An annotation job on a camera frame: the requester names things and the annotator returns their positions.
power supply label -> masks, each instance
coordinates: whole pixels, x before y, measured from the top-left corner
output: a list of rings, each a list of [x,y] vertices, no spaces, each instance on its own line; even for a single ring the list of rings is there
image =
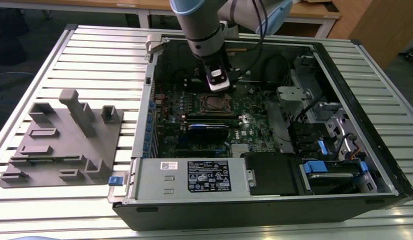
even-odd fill
[[[232,191],[228,161],[189,161],[188,191],[192,193]]]

electronic chip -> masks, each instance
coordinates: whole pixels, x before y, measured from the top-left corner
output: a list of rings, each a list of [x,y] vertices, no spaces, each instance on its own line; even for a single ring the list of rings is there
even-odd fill
[[[232,97],[228,94],[204,94],[200,96],[202,115],[232,115]]]

green circuit board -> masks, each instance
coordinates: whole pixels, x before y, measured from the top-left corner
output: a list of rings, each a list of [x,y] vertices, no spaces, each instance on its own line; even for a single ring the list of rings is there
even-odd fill
[[[276,151],[265,110],[266,95],[260,88],[238,84],[232,93],[192,93],[162,89],[157,135],[161,158],[232,157],[232,145],[248,144],[256,152]],[[192,124],[229,126],[224,142],[200,144],[184,140]]]

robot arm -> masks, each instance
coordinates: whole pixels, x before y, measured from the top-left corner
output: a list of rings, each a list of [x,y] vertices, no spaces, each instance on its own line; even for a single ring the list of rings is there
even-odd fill
[[[220,20],[237,23],[261,33],[253,7],[258,0],[170,0],[186,41],[194,57],[200,60],[200,72],[210,90],[218,92],[230,87],[229,61],[224,46]],[[266,35],[274,34],[289,14],[292,0],[262,0],[266,9]],[[265,13],[261,12],[262,28]]]

metal slotted table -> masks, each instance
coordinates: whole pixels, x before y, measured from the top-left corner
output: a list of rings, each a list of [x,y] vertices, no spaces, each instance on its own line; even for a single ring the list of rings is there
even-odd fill
[[[33,103],[59,102],[61,89],[77,89],[92,108],[115,105],[125,111],[115,172],[129,169],[140,98],[148,61],[145,41],[150,33],[180,31],[79,26],[64,31],[37,77],[0,133],[0,176],[8,168]],[[242,38],[257,38],[242,34]],[[413,108],[361,45],[349,40],[272,37],[285,41],[321,42],[345,77],[364,110],[413,185]],[[0,188],[0,240],[25,236],[59,239],[406,239],[413,240],[413,201],[374,210],[340,223],[242,227],[194,231],[132,231],[112,210],[108,185]],[[112,189],[116,196],[124,187]]]

